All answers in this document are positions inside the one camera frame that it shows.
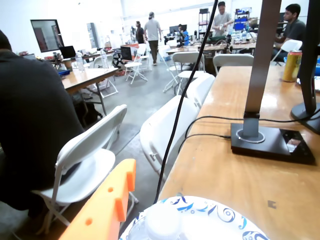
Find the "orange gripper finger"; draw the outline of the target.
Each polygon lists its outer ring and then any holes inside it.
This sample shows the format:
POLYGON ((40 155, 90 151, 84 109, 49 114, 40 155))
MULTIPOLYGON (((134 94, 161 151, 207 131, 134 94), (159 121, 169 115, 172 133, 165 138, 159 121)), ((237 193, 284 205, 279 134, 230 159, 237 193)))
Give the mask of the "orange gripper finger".
POLYGON ((129 193, 135 190, 136 160, 122 160, 85 203, 61 240, 117 240, 127 218, 129 193))

